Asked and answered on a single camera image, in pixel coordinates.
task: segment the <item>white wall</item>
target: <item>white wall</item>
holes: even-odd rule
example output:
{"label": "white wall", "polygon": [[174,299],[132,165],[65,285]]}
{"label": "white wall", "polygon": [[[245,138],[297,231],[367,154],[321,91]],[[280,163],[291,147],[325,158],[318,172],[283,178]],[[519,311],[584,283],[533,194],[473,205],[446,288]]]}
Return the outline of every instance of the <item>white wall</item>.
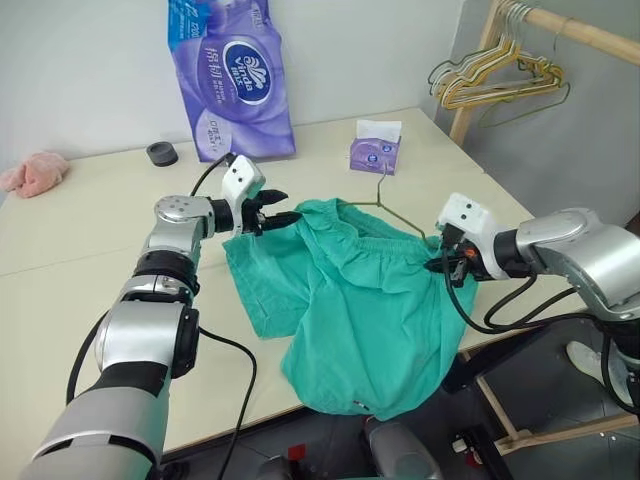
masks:
{"label": "white wall", "polygon": [[[609,0],[606,8],[601,0],[530,3],[640,41],[638,0]],[[488,7],[489,0],[465,2],[454,58],[476,49]],[[536,27],[525,32],[526,50],[554,58],[553,33]],[[555,61],[571,82],[564,105],[496,128],[478,128],[480,107],[464,149],[534,215],[584,206],[606,222],[624,225],[640,210],[640,68],[564,37],[558,38]],[[501,105],[494,118],[507,119],[561,97]],[[451,118],[451,112],[438,113],[445,132]]]}
{"label": "white wall", "polygon": [[[293,122],[423,102],[461,4],[271,0]],[[2,0],[0,170],[41,149],[77,158],[189,139],[166,10],[164,0]]]}

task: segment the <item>clothes hanger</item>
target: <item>clothes hanger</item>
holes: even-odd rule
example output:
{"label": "clothes hanger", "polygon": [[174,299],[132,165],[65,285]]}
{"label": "clothes hanger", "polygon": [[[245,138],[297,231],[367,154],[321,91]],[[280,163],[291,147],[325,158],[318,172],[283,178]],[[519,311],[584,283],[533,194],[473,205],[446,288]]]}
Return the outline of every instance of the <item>clothes hanger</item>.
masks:
{"label": "clothes hanger", "polygon": [[468,56],[468,60],[463,63],[463,65],[457,69],[457,71],[453,69],[444,70],[440,73],[438,77],[438,82],[436,83],[448,83],[442,82],[443,77],[447,73],[456,72],[458,75],[462,77],[469,77],[475,73],[475,71],[481,67],[482,65],[500,58],[506,54],[507,51],[511,48],[512,38],[515,36],[513,32],[513,24],[512,24],[512,16],[523,8],[523,4],[514,4],[512,5],[506,13],[504,13],[504,28],[503,32],[500,35],[500,39],[498,45],[492,49],[487,51],[482,51],[481,55]]}
{"label": "clothes hanger", "polygon": [[[562,33],[562,31],[564,30],[565,25],[567,24],[567,22],[568,22],[570,19],[571,19],[571,18],[567,18],[567,19],[563,22],[563,24],[560,26],[560,28],[559,28],[559,29],[558,29],[558,31],[556,32],[556,36],[555,36],[555,38],[553,39],[553,57],[552,57],[552,60],[550,60],[550,61],[549,61],[549,63],[551,64],[551,67],[549,68],[549,71],[550,71],[550,72],[554,72],[554,68],[553,68],[553,67],[557,67],[557,65],[553,65],[553,61],[555,60],[555,58],[556,58],[556,56],[557,56],[557,54],[558,54],[558,48],[557,48],[557,44],[558,44],[558,37],[560,36],[560,34]],[[535,108],[535,109],[533,109],[533,110],[531,110],[531,111],[528,111],[528,112],[522,113],[522,114],[520,114],[520,115],[516,115],[515,117],[511,117],[511,118],[508,118],[508,119],[506,119],[506,120],[502,120],[502,121],[497,122],[497,123],[488,124],[485,120],[486,120],[486,118],[489,116],[489,113],[492,113],[492,112],[495,110],[495,108],[496,108],[498,105],[500,105],[500,103],[494,103],[493,105],[491,105],[489,108],[487,108],[487,109],[482,113],[482,115],[481,115],[481,116],[480,116],[480,118],[478,119],[478,127],[480,127],[480,128],[498,127],[498,126],[500,126],[500,125],[505,125],[505,124],[507,124],[507,123],[513,122],[514,120],[518,120],[518,119],[520,119],[520,118],[527,117],[527,116],[529,116],[529,115],[533,115],[533,114],[535,114],[535,113],[539,113],[539,112],[542,112],[542,111],[544,111],[544,110],[548,110],[548,109],[553,108],[553,107],[556,107],[556,106],[558,106],[558,105],[562,105],[564,102],[566,102],[566,101],[567,101],[567,98],[569,98],[569,94],[571,93],[571,84],[570,84],[569,82],[566,82],[566,83],[565,83],[564,85],[562,85],[560,88],[564,88],[564,87],[566,87],[567,91],[566,91],[566,93],[565,93],[564,97],[563,97],[562,99],[560,99],[559,101],[557,101],[557,102],[551,103],[551,104],[549,104],[549,105],[544,105],[544,106],[542,106],[542,107]],[[502,101],[503,101],[503,102],[510,102],[510,101],[512,101],[512,100],[507,100],[507,99],[505,99],[505,100],[502,100]]]}
{"label": "clothes hanger", "polygon": [[[530,10],[531,7],[528,7],[527,5],[516,4],[514,8],[510,9],[510,12],[512,13],[511,18],[515,19],[517,22],[522,22],[524,16]],[[544,57],[538,57],[536,59],[526,52],[517,53],[514,58],[515,52],[520,49],[520,38],[515,38],[514,43],[517,45],[515,51],[512,49],[509,52],[509,55],[503,57],[499,61],[491,62],[491,64],[480,68],[473,78],[457,78],[454,82],[450,83],[442,94],[442,105],[445,108],[453,109],[461,108],[463,106],[478,105],[480,103],[495,102],[505,98],[513,100],[516,96],[539,95],[562,86],[563,72],[560,67],[556,65],[552,66]],[[523,86],[518,86],[511,90],[504,90],[504,88],[500,88],[499,90],[501,91],[499,92],[496,91],[495,87],[502,87],[501,84],[488,86],[486,89],[475,89],[474,93],[476,94],[476,98],[474,99],[468,98],[470,93],[469,90],[462,90],[465,87],[481,84],[492,71],[501,68],[506,63],[511,63],[514,59],[518,60],[518,67],[521,70],[529,70],[534,74],[534,80],[525,81],[521,84]],[[480,94],[481,92],[490,92],[491,94],[482,96]]]}
{"label": "clothes hanger", "polygon": [[385,212],[389,213],[390,215],[393,215],[398,220],[400,220],[401,222],[403,222],[404,224],[408,225],[413,230],[418,232],[420,234],[420,237],[422,237],[422,241],[424,242],[424,244],[427,247],[429,247],[429,244],[427,243],[427,236],[425,235],[424,230],[422,230],[415,223],[410,222],[409,220],[404,218],[402,215],[400,215],[399,213],[394,212],[389,207],[387,207],[384,203],[382,203],[382,195],[380,193],[380,186],[382,185],[382,182],[384,181],[385,178],[387,178],[387,162],[384,163],[384,173],[382,174],[382,178],[378,181],[378,186],[376,187],[376,201],[375,202],[345,202],[343,205],[371,205],[371,206],[374,206],[374,207],[382,208]]}
{"label": "clothes hanger", "polygon": [[[474,66],[480,66],[482,62],[489,61],[493,58],[496,58],[504,54],[510,47],[509,42],[511,41],[511,34],[509,31],[509,27],[510,27],[510,18],[514,10],[515,10],[514,8],[510,8],[504,14],[505,26],[503,28],[503,33],[500,35],[500,39],[498,41],[497,46],[465,55],[459,63],[453,63],[449,60],[445,60],[444,62],[437,65],[427,77],[427,82],[429,83],[429,85],[431,85],[429,89],[429,94],[433,96],[434,87],[440,86],[441,84],[446,85],[448,83],[443,81],[447,75],[450,75],[452,73],[459,73],[467,76],[471,75],[474,71]],[[441,68],[446,64],[450,64],[452,67],[460,66],[460,68],[458,69],[451,68],[451,67],[444,68],[441,72],[438,73],[437,77],[434,80],[432,80],[431,77],[438,70],[438,68]]]}
{"label": "clothes hanger", "polygon": [[534,59],[530,56],[520,56],[519,61],[525,64],[525,68],[520,69],[531,71],[534,74],[533,78],[501,82],[493,85],[462,87],[458,90],[455,101],[449,102],[449,105],[454,108],[460,108],[502,99],[512,101],[516,96],[538,95],[563,86],[563,70],[559,66],[551,64],[544,57]]}
{"label": "clothes hanger", "polygon": [[518,30],[515,28],[513,24],[514,19],[517,19],[520,22],[524,16],[531,11],[531,7],[525,4],[513,4],[509,8],[507,13],[507,32],[509,35],[512,35],[513,39],[510,45],[509,50],[500,55],[497,58],[490,60],[488,63],[484,63],[479,68],[477,68],[473,75],[470,77],[466,77],[464,75],[458,75],[444,90],[441,96],[442,104],[447,107],[447,103],[449,99],[455,95],[457,89],[462,86],[473,86],[479,85],[482,83],[486,77],[493,71],[512,63],[520,53],[520,41],[518,38]]}

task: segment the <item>cable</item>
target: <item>cable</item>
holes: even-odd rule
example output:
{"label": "cable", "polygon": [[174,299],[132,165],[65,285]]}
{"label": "cable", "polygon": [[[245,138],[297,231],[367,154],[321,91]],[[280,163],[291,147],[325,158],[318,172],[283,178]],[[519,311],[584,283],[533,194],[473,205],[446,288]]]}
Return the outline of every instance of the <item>cable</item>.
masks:
{"label": "cable", "polygon": [[625,412],[632,413],[633,415],[640,416],[640,408],[627,405],[618,396],[613,385],[611,384],[611,377],[609,376],[609,354],[611,352],[611,337],[606,333],[602,335],[602,354],[600,357],[600,369],[602,371],[602,380],[604,382],[604,388],[609,393],[611,399]]}
{"label": "cable", "polygon": [[236,446],[236,442],[238,440],[238,435],[240,434],[240,429],[242,428],[242,420],[244,419],[245,411],[247,410],[247,404],[249,403],[249,397],[251,397],[251,391],[253,390],[253,385],[256,382],[256,376],[258,374],[258,362],[256,361],[256,357],[253,355],[251,350],[249,350],[244,345],[234,342],[233,340],[229,340],[228,338],[221,337],[214,333],[211,333],[205,330],[202,327],[198,327],[200,330],[200,334],[208,337],[217,342],[225,343],[227,345],[231,345],[239,350],[242,350],[247,354],[249,359],[251,360],[251,364],[253,366],[253,372],[251,374],[251,381],[249,382],[249,387],[247,388],[247,393],[244,396],[244,401],[242,402],[242,408],[240,409],[240,415],[238,415],[238,422],[236,423],[236,428],[233,431],[233,436],[231,437],[231,443],[229,443],[229,448],[227,450],[227,454],[224,458],[224,462],[222,463],[222,467],[220,467],[220,472],[218,473],[218,480],[222,480],[224,476],[224,472],[227,470],[227,466],[229,465],[229,460],[231,459],[231,455],[233,454],[233,449]]}
{"label": "cable", "polygon": [[505,305],[515,300],[517,297],[522,295],[524,292],[529,290],[534,283],[538,280],[538,275],[533,273],[531,277],[525,282],[524,285],[516,288],[513,292],[506,295],[504,298],[499,300],[493,307],[489,309],[487,314],[484,316],[484,323],[487,327],[490,328],[502,328],[504,325],[497,325],[495,323],[491,323],[491,318],[498,312],[498,310],[502,309]]}
{"label": "cable", "polygon": [[562,315],[555,315],[555,316],[549,317],[549,318],[543,318],[541,320],[530,321],[532,318],[534,318],[535,316],[539,315],[541,312],[543,312],[544,310],[549,308],[554,303],[557,303],[560,300],[562,300],[563,298],[575,293],[575,289],[569,288],[567,290],[563,290],[562,292],[554,295],[549,300],[547,300],[546,302],[542,303],[541,305],[539,305],[538,307],[533,309],[531,312],[526,314],[524,317],[522,317],[519,320],[516,320],[515,322],[513,322],[513,323],[511,323],[509,325],[499,325],[499,324],[491,323],[491,321],[490,321],[491,317],[498,310],[500,310],[502,307],[504,307],[507,303],[512,301],[517,296],[521,295],[525,290],[530,288],[531,285],[533,285],[533,283],[535,282],[535,280],[529,280],[524,285],[522,285],[518,289],[514,290],[513,292],[508,294],[506,297],[504,297],[502,300],[500,300],[498,303],[496,303],[496,305],[491,307],[491,309],[489,309],[489,311],[487,312],[487,314],[484,317],[484,321],[485,321],[485,324],[487,324],[490,328],[485,328],[485,327],[475,323],[471,319],[471,317],[469,315],[467,315],[467,313],[464,311],[464,309],[460,305],[460,302],[458,301],[458,297],[456,296],[456,293],[455,293],[455,291],[453,289],[453,285],[451,284],[451,273],[450,273],[450,269],[449,269],[449,262],[448,262],[448,259],[447,259],[446,249],[442,249],[442,273],[444,274],[445,286],[447,288],[447,293],[449,294],[449,298],[451,298],[451,303],[453,303],[453,306],[457,310],[458,314],[465,321],[465,323],[467,325],[469,325],[471,328],[479,331],[480,333],[484,333],[484,334],[487,334],[487,335],[499,335],[501,333],[510,332],[510,331],[513,331],[513,330],[521,330],[521,329],[542,327],[542,326],[545,326],[545,325],[550,325],[552,323],[561,322],[561,321],[564,321],[564,320],[577,319],[577,318],[583,318],[583,319],[584,318],[589,318],[589,319],[593,320],[594,323],[598,323],[599,322],[599,320],[594,315],[591,315],[589,313],[581,313],[581,312],[579,312],[579,313],[565,313],[565,314],[562,314]]}
{"label": "cable", "polygon": [[89,347],[91,346],[91,342],[96,337],[98,333],[98,328],[100,328],[100,324],[104,317],[107,316],[107,312],[104,312],[100,319],[96,322],[93,328],[87,334],[87,337],[82,342],[80,346],[80,350],[78,350],[78,355],[76,355],[76,359],[73,362],[73,367],[71,367],[71,372],[69,372],[69,380],[67,380],[67,398],[66,405],[69,405],[71,401],[76,396],[76,385],[78,383],[78,375],[80,375],[80,369],[82,368],[82,364],[84,363],[84,359],[87,356],[87,352],[89,351]]}
{"label": "cable", "polygon": [[233,153],[227,153],[227,154],[223,155],[222,157],[220,157],[215,162],[213,162],[211,165],[209,165],[209,168],[207,168],[204,171],[204,173],[202,175],[200,175],[200,178],[198,179],[196,184],[193,186],[193,190],[191,190],[191,193],[189,194],[189,196],[190,197],[195,197],[196,196],[196,193],[198,193],[198,189],[200,188],[200,185],[202,185],[202,182],[204,182],[205,178],[207,178],[209,176],[209,174],[213,171],[214,168],[216,168],[218,165],[220,165],[224,161],[229,160],[229,159],[234,158],[234,157],[235,157],[235,155]]}
{"label": "cable", "polygon": [[478,330],[481,333],[486,333],[487,335],[497,335],[502,333],[500,330],[495,330],[493,328],[485,328],[481,325],[478,325],[471,317],[467,315],[467,312],[464,311],[462,305],[458,301],[458,297],[456,297],[456,293],[453,291],[453,285],[451,285],[451,274],[449,272],[449,259],[447,257],[447,250],[442,249],[442,273],[444,274],[444,284],[447,288],[447,293],[449,294],[449,298],[451,298],[451,303],[458,311],[458,314],[462,317],[462,319],[469,325],[471,328]]}
{"label": "cable", "polygon": [[560,320],[565,320],[565,319],[568,320],[569,318],[573,318],[573,317],[564,318],[565,315],[573,315],[573,314],[567,313],[567,314],[563,314],[563,315],[556,315],[554,317],[545,318],[545,319],[542,319],[542,320],[536,320],[535,322],[530,322],[531,319],[535,318],[540,313],[544,312],[551,305],[553,305],[555,303],[558,303],[563,298],[568,297],[569,295],[573,295],[574,293],[576,293],[575,288],[567,288],[566,290],[563,290],[560,293],[557,293],[556,295],[554,295],[550,299],[548,299],[545,302],[543,302],[540,305],[538,305],[536,308],[531,310],[529,313],[527,313],[521,319],[516,320],[515,322],[510,323],[509,325],[500,325],[500,324],[496,324],[496,323],[491,322],[491,318],[493,317],[493,315],[498,310],[500,310],[502,307],[504,307],[507,303],[509,303],[511,300],[513,300],[518,295],[520,295],[522,292],[527,290],[527,288],[529,288],[531,285],[533,285],[533,283],[535,283],[535,282],[531,282],[530,284],[529,284],[529,282],[525,283],[518,290],[515,290],[514,292],[510,293],[509,295],[504,297],[502,300],[500,300],[498,303],[496,303],[493,307],[491,307],[489,309],[489,311],[487,312],[487,314],[484,316],[484,323],[486,325],[488,325],[489,327],[495,328],[497,330],[509,331],[509,330],[514,330],[514,329],[518,329],[518,328],[530,328],[531,325],[543,325],[543,324],[553,323],[555,321],[560,321]]}

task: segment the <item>wire hanger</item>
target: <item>wire hanger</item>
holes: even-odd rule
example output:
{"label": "wire hanger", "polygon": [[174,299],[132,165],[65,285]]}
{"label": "wire hanger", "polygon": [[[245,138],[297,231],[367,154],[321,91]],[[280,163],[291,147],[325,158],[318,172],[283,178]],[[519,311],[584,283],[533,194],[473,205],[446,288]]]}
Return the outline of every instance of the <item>wire hanger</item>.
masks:
{"label": "wire hanger", "polygon": [[[430,95],[434,95],[434,89],[438,88],[436,96],[442,97],[444,90],[450,83],[454,83],[459,77],[469,77],[473,75],[480,67],[484,66],[488,62],[492,62],[496,59],[504,59],[505,55],[512,51],[514,40],[517,35],[515,25],[512,22],[513,16],[516,12],[524,10],[524,4],[514,4],[504,13],[504,28],[498,44],[495,47],[480,50],[465,55],[459,63],[442,62],[431,72],[427,78],[427,82],[431,85],[429,89]],[[443,65],[450,64],[451,67],[442,68]],[[436,77],[432,79],[433,74],[441,69]]]}
{"label": "wire hanger", "polygon": [[427,236],[425,235],[424,231],[420,227],[418,227],[415,223],[410,222],[399,213],[394,212],[389,207],[387,207],[384,203],[382,203],[382,194],[380,193],[380,187],[385,178],[387,178],[387,162],[384,162],[384,173],[382,174],[382,178],[378,181],[378,186],[376,187],[376,201],[375,202],[345,202],[344,205],[371,205],[374,207],[382,208],[385,212],[389,213],[390,215],[393,215],[398,220],[400,220],[401,222],[405,223],[406,225],[411,227],[413,230],[418,232],[422,237],[422,241],[428,247],[429,244],[427,243]]}
{"label": "wire hanger", "polygon": [[490,73],[512,63],[518,58],[521,42],[519,29],[517,27],[520,25],[522,18],[524,18],[530,10],[531,7],[525,4],[515,3],[511,5],[505,18],[506,35],[510,37],[510,42],[508,42],[509,48],[501,52],[497,57],[489,58],[488,62],[480,60],[480,65],[476,65],[475,69],[469,68],[467,71],[459,72],[454,80],[450,82],[439,95],[441,103],[445,108],[452,108],[449,103],[455,98],[456,92],[460,88],[463,86],[480,85]]}
{"label": "wire hanger", "polygon": [[[551,60],[549,61],[549,65],[551,65],[551,66],[554,65],[554,61],[556,59],[556,56],[558,55],[558,37],[564,31],[564,27],[566,26],[566,24],[567,24],[567,22],[569,20],[573,20],[573,17],[567,17],[565,19],[565,21],[562,23],[562,25],[560,26],[560,28],[556,32],[556,36],[553,39],[553,56],[551,57]],[[569,82],[562,83],[562,78],[560,78],[560,85],[559,85],[558,89],[562,89],[562,88],[565,88],[565,87],[566,87],[567,91],[566,91],[564,97],[562,97],[562,99],[558,100],[557,102],[553,102],[553,103],[550,103],[548,105],[543,105],[541,107],[534,108],[533,110],[530,110],[528,112],[524,112],[524,113],[522,113],[520,115],[516,115],[515,117],[511,117],[511,118],[508,118],[506,120],[501,120],[501,121],[495,122],[495,123],[488,123],[487,118],[490,117],[490,114],[492,116],[494,110],[498,107],[498,105],[500,105],[501,103],[510,103],[510,102],[512,102],[513,100],[515,100],[517,98],[517,95],[514,95],[514,96],[512,96],[510,98],[502,99],[499,103],[494,103],[493,105],[489,106],[484,112],[482,112],[482,115],[478,119],[478,127],[480,127],[480,128],[498,127],[500,125],[505,125],[505,124],[511,123],[511,122],[513,122],[515,120],[519,120],[521,118],[528,117],[529,115],[533,115],[533,114],[536,114],[536,113],[540,113],[540,112],[542,112],[544,110],[548,110],[550,108],[557,107],[558,105],[562,105],[564,102],[567,101],[567,98],[569,98],[569,94],[571,93],[571,84]]]}

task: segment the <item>wooden clothes rack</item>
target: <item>wooden clothes rack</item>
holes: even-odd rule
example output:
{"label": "wooden clothes rack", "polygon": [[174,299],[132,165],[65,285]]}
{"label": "wooden clothes rack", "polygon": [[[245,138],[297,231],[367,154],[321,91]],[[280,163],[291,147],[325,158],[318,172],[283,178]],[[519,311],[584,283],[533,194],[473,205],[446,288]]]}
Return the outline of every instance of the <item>wooden clothes rack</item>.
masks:
{"label": "wooden clothes rack", "polygon": [[[500,9],[509,8],[509,6],[514,3],[516,2],[510,0],[492,0],[487,21],[480,37],[478,50],[484,50],[497,44],[502,26]],[[524,17],[523,21],[544,28],[554,35],[563,35],[626,62],[640,66],[640,43],[638,42],[614,35],[613,33],[601,30],[592,25],[587,25],[573,18],[556,15],[541,8],[533,8]],[[467,130],[469,129],[472,112],[473,107],[460,108],[456,111],[449,137],[459,146],[462,146]],[[464,352],[463,358],[469,360],[469,353]],[[513,425],[507,412],[482,376],[476,378],[476,383],[507,433],[506,437],[495,442],[496,449],[501,455],[507,455],[520,448],[545,443],[570,440],[586,435],[602,435],[604,432],[619,430],[638,424],[638,418],[635,415],[622,413],[555,432],[532,434],[529,430],[518,430]]]}
{"label": "wooden clothes rack", "polygon": [[[485,50],[493,47],[498,42],[500,36],[502,17],[500,9],[509,8],[516,2],[510,0],[492,0],[489,7],[489,15],[484,25],[484,30],[480,37],[478,50]],[[569,17],[556,15],[555,13],[533,8],[523,19],[530,25],[544,28],[556,35],[575,40],[576,42],[589,45],[601,52],[608,53],[633,65],[640,66],[640,43],[627,38],[615,35],[600,28],[582,23]],[[473,107],[459,108],[453,119],[453,125],[449,132],[451,140],[462,146],[464,138],[469,130]]]}

